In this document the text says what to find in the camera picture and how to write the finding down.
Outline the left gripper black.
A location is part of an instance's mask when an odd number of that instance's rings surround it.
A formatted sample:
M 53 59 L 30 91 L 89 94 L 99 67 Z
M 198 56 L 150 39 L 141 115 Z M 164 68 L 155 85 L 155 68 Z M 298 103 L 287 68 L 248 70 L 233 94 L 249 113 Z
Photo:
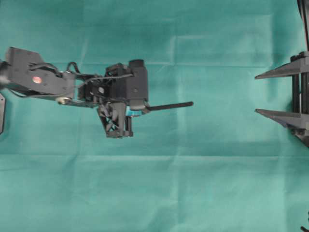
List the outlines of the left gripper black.
M 132 76 L 130 68 L 118 63 L 106 68 L 103 77 L 86 77 L 78 88 L 78 99 L 97 108 L 108 138 L 132 137 L 132 116 L 150 113 L 147 108 L 131 110 L 128 105 L 126 80 Z

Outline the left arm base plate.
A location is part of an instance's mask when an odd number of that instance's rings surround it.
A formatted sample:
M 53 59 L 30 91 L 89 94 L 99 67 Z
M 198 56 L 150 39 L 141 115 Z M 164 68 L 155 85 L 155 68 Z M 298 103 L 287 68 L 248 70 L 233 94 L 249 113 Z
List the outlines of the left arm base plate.
M 0 134 L 4 131 L 5 106 L 6 99 L 2 94 L 0 94 Z

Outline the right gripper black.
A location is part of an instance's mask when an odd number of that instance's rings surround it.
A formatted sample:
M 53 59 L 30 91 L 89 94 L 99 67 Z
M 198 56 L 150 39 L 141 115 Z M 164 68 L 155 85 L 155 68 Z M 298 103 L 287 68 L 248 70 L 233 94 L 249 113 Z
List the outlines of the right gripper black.
M 292 129 L 294 135 L 303 144 L 309 143 L 309 53 L 301 52 L 291 57 L 290 63 L 257 75 L 255 79 L 275 77 L 292 77 L 293 112 L 255 109 L 267 118 L 276 121 L 283 127 Z

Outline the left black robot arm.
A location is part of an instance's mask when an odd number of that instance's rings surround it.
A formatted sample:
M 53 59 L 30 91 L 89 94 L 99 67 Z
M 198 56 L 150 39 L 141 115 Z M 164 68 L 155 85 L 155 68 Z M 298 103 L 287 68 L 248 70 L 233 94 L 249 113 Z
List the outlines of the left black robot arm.
M 108 138 L 133 136 L 132 118 L 150 112 L 142 59 L 109 66 L 104 75 L 85 74 L 76 62 L 60 71 L 36 52 L 9 47 L 0 62 L 0 86 L 21 98 L 96 108 Z

